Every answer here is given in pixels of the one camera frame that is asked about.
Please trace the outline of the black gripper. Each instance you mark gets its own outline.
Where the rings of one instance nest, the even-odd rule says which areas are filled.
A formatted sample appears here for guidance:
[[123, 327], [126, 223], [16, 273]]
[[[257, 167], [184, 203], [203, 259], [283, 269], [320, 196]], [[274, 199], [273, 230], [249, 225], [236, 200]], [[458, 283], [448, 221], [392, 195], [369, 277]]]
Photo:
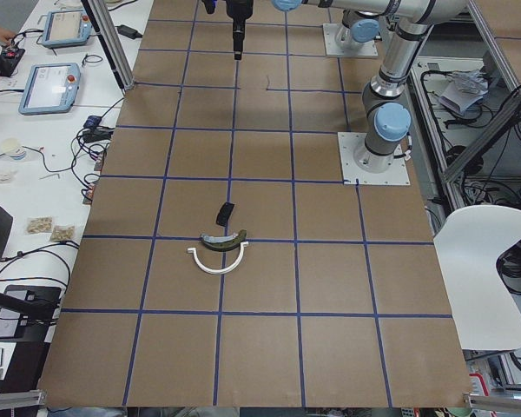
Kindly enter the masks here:
[[242, 34], [246, 22], [253, 15], [253, 0], [227, 0], [226, 13], [233, 20], [234, 59], [242, 59]]

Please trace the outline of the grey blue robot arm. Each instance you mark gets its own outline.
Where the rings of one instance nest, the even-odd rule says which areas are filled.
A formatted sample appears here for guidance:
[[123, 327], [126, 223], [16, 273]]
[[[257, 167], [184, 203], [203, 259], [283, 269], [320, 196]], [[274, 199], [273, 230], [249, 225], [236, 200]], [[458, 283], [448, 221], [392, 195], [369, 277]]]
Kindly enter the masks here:
[[273, 1], [272, 5], [280, 11], [313, 5], [321, 9], [336, 8], [399, 18], [379, 72], [364, 88], [362, 100], [368, 131], [364, 142], [353, 152], [355, 163], [361, 169], [372, 173], [388, 170], [394, 151], [407, 136], [412, 122], [409, 111], [397, 103], [412, 65], [432, 27], [455, 17], [467, 2]]

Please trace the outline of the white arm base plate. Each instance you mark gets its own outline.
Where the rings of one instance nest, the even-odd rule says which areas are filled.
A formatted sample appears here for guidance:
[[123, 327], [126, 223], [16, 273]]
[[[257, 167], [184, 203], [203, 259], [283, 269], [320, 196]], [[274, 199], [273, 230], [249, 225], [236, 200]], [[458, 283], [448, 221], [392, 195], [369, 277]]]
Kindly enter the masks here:
[[376, 156], [365, 146], [366, 134], [339, 132], [342, 182], [345, 185], [410, 186], [403, 149], [398, 144], [389, 156]]

